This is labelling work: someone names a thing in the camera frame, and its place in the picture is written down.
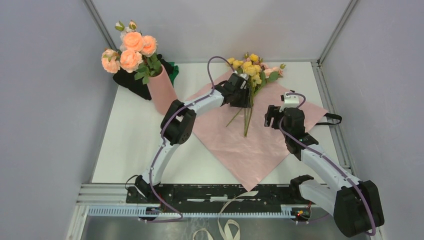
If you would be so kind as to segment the pink and yellow flower bouquet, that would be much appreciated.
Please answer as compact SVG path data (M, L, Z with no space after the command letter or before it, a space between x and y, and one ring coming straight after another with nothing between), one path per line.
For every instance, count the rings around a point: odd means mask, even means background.
M250 54L248 52L244 54L243 59L241 60L231 57L227 61L229 63L229 66L238 74L247 75L245 94L245 99L247 100L247 103L245 103L244 101L242 101L241 103L235 103L233 106L240 108L240 110L228 122L229 124L231 124L240 113L243 113L243 136L246 138L249 132L249 126L253 115L253 106L256 95L267 84L273 83L283 77L283 72L286 68L286 64L282 63L280 66L270 67L264 63L263 58L259 57L254 53Z

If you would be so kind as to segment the purple wrapping paper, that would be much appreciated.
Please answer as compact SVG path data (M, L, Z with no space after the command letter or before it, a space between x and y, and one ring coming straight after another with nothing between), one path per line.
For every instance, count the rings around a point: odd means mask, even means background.
M293 90L306 96L302 106L307 131L325 152L336 158L335 146L327 126L319 126L326 110L312 66L289 64L284 76L263 88L255 98L253 115L244 136L244 118L228 106L199 117L194 134L181 147L180 182L185 184L241 184L247 190L258 184L287 184L314 171L289 154L279 130L264 126L269 105L280 106L280 96Z

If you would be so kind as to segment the black ribbon gold lettering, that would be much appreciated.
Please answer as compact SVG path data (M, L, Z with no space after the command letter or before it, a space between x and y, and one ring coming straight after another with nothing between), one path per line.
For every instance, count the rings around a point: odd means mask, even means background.
M339 125L343 120L342 116L329 112L327 112L323 117L326 119L326 121L318 122L315 124L315 126L336 126Z

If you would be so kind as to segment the orange rose stem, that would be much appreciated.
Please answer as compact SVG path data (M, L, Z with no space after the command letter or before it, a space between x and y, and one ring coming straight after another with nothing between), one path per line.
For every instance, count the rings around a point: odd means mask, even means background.
M101 65L103 69L110 74L117 74L119 70L131 74L135 73L134 79L137 81L144 78L143 84L146 84L149 80L148 66L143 60L143 55L134 50L124 50L118 53L112 49L106 49L101 54Z
M162 71L161 62L158 58L158 43L151 35L143 35L140 31L127 33L123 39L126 50L140 52L149 70L149 78L159 75Z

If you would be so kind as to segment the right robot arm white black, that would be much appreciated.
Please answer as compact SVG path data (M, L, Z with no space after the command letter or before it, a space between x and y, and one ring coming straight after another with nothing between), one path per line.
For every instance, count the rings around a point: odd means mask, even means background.
M281 131L287 150L309 166L324 181L320 184L310 175L290 181L289 199L295 204L308 200L331 215L346 237L359 234L375 236L385 223L380 193L371 181L362 181L333 162L319 142L306 131L305 113L301 110L306 97L285 92L282 106L269 105L264 126Z

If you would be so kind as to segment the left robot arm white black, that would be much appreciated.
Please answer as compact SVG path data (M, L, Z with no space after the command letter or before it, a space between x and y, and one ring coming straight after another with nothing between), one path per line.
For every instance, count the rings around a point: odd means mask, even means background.
M248 75L232 72L227 80L214 85L211 90L192 100L174 100L160 124L162 142L158 145L150 165L135 180L138 197L145 204L157 198L154 188L161 183L163 173L176 149L192 134L196 117L226 104L245 100Z

